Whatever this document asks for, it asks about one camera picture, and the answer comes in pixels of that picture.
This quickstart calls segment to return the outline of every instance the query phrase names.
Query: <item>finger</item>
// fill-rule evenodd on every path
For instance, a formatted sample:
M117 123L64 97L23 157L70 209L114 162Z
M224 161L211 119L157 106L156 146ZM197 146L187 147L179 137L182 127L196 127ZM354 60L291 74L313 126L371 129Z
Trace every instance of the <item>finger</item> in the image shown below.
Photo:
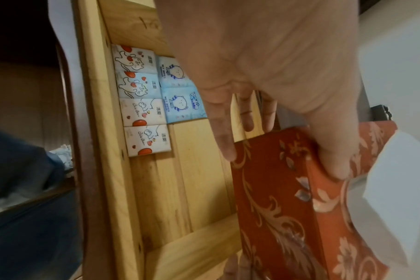
M234 147L230 118L230 99L223 103L210 103L203 100L203 104L213 136L222 155L228 161L236 160L236 149Z
M239 259L238 280L252 280L252 264L244 254Z
M356 101L325 104L306 118L319 145L318 156L325 170L335 178L347 178L350 158L359 148Z
M239 115L245 131L255 128L252 112L252 90L238 94Z
M231 255L228 257L224 267L224 274L222 280L236 280L238 273L238 256Z
M276 107L278 102L268 94L262 92L262 129L264 132L270 132L275 125Z

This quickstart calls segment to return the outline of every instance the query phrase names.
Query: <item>hand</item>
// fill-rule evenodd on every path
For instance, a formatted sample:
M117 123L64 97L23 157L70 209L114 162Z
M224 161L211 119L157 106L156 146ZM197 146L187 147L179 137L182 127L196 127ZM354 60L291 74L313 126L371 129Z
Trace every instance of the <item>hand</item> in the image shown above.
M218 280L261 280L252 268L252 264L245 255L230 256L224 267L224 275Z
M357 151L358 1L155 0L173 53L196 84L213 134L227 160L236 158L232 93L244 129L253 129L253 89L267 93L265 132L276 102L302 114L327 172L349 173Z

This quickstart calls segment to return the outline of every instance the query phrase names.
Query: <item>blue tissue packet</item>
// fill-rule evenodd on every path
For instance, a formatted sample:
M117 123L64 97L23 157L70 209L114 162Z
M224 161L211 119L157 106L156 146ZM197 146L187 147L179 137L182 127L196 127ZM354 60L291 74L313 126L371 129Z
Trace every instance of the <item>blue tissue packet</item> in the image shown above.
M157 56L159 83L162 88L194 87L178 61L171 57Z
M196 87L162 88L162 99L168 124L207 117Z

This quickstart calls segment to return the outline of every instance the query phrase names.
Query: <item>floral pattern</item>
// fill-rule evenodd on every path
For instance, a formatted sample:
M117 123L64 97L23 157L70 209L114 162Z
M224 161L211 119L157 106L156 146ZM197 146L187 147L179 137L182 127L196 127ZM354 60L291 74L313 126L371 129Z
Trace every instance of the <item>floral pattern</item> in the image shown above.
M391 121L360 124L360 150L342 182L332 181L312 156L308 129L236 144L232 174L243 249L264 278L383 279L388 268L353 227L346 194L350 179L370 170L395 130Z

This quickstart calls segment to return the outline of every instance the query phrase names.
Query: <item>wooden drawer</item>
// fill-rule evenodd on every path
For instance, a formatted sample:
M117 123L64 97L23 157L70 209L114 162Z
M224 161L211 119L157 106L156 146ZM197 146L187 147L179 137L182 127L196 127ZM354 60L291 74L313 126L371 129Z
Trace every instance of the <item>wooden drawer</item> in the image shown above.
M127 155L111 44L172 56L156 10L127 0L78 0L73 5L79 7L79 15L74 17L79 17L78 43L83 45L81 52L85 51L85 83L91 92L85 94L85 106L89 111L91 103L94 112L89 118L91 129L97 133L92 143L99 149L116 278L218 278L223 262L241 247L230 163L220 154L208 120L168 125L171 152L133 158ZM232 112L235 141L263 134L255 99L252 132L243 131L235 98ZM104 250L95 252L105 254ZM91 253L86 252L85 258L89 256Z

